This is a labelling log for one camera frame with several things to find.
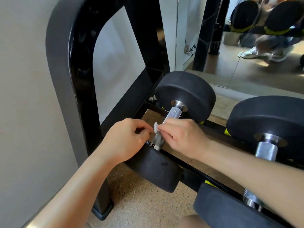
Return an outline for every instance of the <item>person's right arm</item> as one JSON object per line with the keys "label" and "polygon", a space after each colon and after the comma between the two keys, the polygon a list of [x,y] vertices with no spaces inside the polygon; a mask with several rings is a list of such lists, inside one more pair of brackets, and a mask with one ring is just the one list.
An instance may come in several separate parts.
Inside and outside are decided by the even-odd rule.
{"label": "person's right arm", "polygon": [[222,172],[298,228],[304,228],[304,171],[263,160],[210,140],[190,119],[158,126],[172,149]]}

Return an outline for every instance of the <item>brown floor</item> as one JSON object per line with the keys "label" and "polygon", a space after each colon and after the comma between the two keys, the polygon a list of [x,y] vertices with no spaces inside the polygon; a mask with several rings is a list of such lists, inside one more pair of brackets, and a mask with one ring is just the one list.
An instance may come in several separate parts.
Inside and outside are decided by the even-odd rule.
{"label": "brown floor", "polygon": [[[162,123],[164,117],[149,110],[143,119],[153,125],[155,122]],[[213,115],[209,120],[222,125],[226,123],[226,120]],[[164,149],[237,192],[243,192],[242,186],[222,173],[196,160],[180,155],[167,144]],[[114,208],[103,222],[100,222],[91,214],[87,227],[173,228],[177,227],[179,220],[183,216],[195,214],[192,206],[196,192],[182,183],[178,184],[174,193],[167,193],[133,173],[124,164],[116,166],[111,171],[108,183],[111,198],[114,201]]]}
{"label": "brown floor", "polygon": [[228,87],[232,81],[245,80],[253,84],[278,88],[304,94],[304,72],[300,67],[300,57],[304,54],[304,42],[294,45],[294,50],[285,61],[267,62],[263,59],[239,59],[242,47],[221,43],[219,56],[208,55],[204,72],[220,76],[225,80],[220,86]]}

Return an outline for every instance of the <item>dumbbell handle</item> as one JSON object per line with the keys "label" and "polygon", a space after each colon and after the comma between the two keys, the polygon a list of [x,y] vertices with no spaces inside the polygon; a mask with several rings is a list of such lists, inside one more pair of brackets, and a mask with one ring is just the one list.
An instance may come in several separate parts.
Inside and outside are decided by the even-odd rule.
{"label": "dumbbell handle", "polygon": [[[179,118],[181,113],[182,113],[182,109],[185,105],[180,102],[180,101],[175,101],[174,106],[171,108],[171,110],[169,111],[167,117],[165,118],[164,122],[168,119],[168,118]],[[156,149],[156,150],[160,150],[163,145],[165,143],[165,140],[163,139],[163,137],[161,136],[161,133],[158,132],[155,137],[153,138],[152,142],[151,142],[151,146]]]}
{"label": "dumbbell handle", "polygon": [[[277,152],[278,147],[276,145],[269,142],[261,141],[257,146],[255,156],[274,162]],[[244,190],[243,201],[250,207],[256,208],[258,211],[261,211],[264,206],[264,203],[247,189]]]}

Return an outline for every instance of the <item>hand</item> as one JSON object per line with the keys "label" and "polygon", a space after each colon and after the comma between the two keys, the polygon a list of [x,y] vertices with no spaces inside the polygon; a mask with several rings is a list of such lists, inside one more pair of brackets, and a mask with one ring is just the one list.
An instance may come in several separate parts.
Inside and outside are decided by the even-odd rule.
{"label": "hand", "polygon": [[168,118],[158,129],[172,149],[187,157],[199,159],[209,150],[210,139],[191,119]]}
{"label": "hand", "polygon": [[124,119],[107,132],[97,152],[102,153],[115,166],[133,157],[149,138],[153,128],[139,119]]}

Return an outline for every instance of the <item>white sneaker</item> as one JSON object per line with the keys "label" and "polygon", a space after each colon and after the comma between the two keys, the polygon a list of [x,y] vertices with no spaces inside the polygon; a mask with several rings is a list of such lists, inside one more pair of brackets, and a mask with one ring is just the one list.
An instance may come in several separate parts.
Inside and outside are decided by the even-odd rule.
{"label": "white sneaker", "polygon": [[291,53],[291,51],[293,50],[293,45],[287,47],[287,48],[282,48],[282,49],[278,49],[276,50],[273,54],[272,57],[270,58],[270,61],[273,62],[282,62],[284,61],[287,56]]}
{"label": "white sneaker", "polygon": [[237,55],[238,57],[242,57],[245,59],[253,59],[256,57],[264,57],[266,56],[267,53],[259,53],[259,51],[256,49],[256,47],[253,47],[252,49],[246,51],[246,52],[239,52],[239,54]]}

